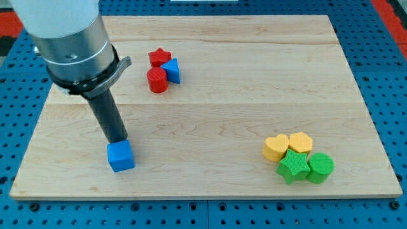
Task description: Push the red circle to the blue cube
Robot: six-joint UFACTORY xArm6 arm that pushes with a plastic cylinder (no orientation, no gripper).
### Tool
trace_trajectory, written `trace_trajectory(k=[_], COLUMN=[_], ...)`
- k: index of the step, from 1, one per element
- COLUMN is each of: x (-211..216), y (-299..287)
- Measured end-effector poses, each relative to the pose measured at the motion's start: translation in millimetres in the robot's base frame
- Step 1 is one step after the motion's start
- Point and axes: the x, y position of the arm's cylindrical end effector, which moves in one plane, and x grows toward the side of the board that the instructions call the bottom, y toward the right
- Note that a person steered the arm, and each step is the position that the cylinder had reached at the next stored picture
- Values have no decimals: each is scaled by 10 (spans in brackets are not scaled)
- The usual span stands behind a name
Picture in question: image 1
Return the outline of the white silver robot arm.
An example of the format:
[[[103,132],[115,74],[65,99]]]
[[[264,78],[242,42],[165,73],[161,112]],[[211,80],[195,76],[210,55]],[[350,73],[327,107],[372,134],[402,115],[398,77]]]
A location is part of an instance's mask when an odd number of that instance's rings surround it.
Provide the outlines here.
[[[114,61],[98,0],[11,0],[52,76],[90,80]]]

